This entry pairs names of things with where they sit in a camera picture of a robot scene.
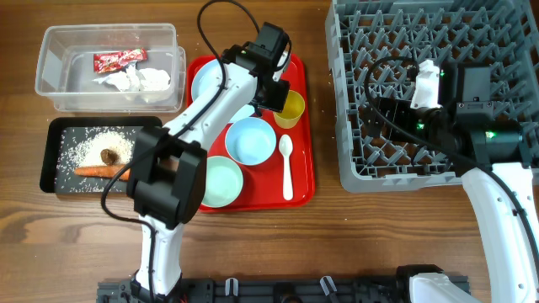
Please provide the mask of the orange carrot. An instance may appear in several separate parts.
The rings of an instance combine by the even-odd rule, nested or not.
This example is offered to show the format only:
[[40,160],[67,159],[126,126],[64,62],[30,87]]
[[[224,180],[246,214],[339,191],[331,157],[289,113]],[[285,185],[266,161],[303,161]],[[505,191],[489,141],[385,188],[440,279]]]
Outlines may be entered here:
[[123,165],[77,167],[74,173],[82,177],[113,178],[123,167]]

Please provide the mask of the pile of rice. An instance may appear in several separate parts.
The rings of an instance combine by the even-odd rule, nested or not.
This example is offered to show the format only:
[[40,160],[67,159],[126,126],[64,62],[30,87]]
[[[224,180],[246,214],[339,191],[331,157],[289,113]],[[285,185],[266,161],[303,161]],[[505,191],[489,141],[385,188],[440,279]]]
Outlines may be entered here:
[[77,167],[105,166],[100,157],[103,149],[115,151],[116,164],[131,160],[140,126],[83,126],[67,127],[61,132],[59,155],[56,160],[54,191],[57,194],[101,193],[107,178],[77,176]]

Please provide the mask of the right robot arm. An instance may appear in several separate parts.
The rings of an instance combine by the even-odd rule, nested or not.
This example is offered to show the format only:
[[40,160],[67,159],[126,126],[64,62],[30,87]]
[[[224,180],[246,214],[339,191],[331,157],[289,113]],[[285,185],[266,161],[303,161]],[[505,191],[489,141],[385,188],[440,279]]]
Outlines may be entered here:
[[475,213],[494,302],[538,300],[538,215],[532,154],[519,122],[494,116],[490,67],[478,63],[417,62],[405,56],[375,61],[406,64],[410,101],[366,94],[374,135],[382,127],[444,154],[461,178]]

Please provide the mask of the yellow plastic cup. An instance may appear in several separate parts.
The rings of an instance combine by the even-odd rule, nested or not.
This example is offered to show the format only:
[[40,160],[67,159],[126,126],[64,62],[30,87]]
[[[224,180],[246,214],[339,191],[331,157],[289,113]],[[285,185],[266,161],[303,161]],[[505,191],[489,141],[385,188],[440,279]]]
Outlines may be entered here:
[[305,108],[304,98],[298,92],[290,90],[283,110],[280,113],[274,113],[275,123],[280,128],[291,129],[296,126]]

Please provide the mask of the large light blue plate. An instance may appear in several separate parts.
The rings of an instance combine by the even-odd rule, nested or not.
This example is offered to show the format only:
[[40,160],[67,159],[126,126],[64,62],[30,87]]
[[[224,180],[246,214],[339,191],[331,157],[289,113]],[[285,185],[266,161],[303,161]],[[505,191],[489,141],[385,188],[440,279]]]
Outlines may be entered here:
[[[195,101],[213,82],[213,74],[215,71],[220,71],[219,64],[216,59],[206,63],[196,74],[191,83],[191,98]],[[254,115],[253,106],[246,104],[229,120],[229,124],[235,123]]]

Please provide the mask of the white plastic spoon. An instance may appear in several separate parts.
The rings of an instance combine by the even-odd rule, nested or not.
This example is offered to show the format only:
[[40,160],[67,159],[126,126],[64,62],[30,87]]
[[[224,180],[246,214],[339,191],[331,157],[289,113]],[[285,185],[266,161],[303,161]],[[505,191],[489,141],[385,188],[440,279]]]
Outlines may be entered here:
[[283,156],[283,198],[285,200],[292,200],[293,198],[293,184],[291,180],[291,163],[290,156],[293,152],[293,143],[288,135],[283,135],[279,142],[279,152]]

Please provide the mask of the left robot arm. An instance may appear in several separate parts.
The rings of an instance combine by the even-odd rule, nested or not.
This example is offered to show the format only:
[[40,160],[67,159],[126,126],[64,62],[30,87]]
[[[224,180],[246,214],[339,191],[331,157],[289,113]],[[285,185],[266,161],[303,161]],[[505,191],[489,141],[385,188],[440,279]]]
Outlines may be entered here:
[[177,300],[181,234],[204,197],[207,153],[243,106],[282,111],[290,84],[280,76],[290,42],[282,28],[263,24],[255,41],[216,58],[211,83],[180,116],[138,134],[127,195],[143,231],[141,266],[131,281],[140,302]]

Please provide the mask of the brown food scrap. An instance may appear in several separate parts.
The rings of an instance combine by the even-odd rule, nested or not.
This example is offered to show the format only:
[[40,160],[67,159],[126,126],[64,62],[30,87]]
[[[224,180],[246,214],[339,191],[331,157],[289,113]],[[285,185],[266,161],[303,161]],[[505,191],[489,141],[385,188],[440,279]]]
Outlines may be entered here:
[[113,166],[119,161],[118,154],[110,149],[103,149],[100,152],[102,162],[107,166]]

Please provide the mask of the green bowl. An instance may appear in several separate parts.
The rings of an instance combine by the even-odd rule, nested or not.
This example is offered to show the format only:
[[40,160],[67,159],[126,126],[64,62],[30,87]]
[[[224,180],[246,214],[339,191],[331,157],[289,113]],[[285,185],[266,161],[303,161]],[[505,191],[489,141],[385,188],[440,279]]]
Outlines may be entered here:
[[243,172],[230,158],[213,156],[207,159],[205,195],[202,205],[221,208],[234,202],[243,190]]

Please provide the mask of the light blue bowl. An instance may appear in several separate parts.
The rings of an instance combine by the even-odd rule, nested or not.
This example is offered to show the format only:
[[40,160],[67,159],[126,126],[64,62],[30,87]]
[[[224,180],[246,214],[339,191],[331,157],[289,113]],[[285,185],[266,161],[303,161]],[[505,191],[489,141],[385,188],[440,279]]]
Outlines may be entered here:
[[263,119],[248,117],[233,123],[225,135],[228,155],[246,166],[268,160],[276,148],[276,134]]

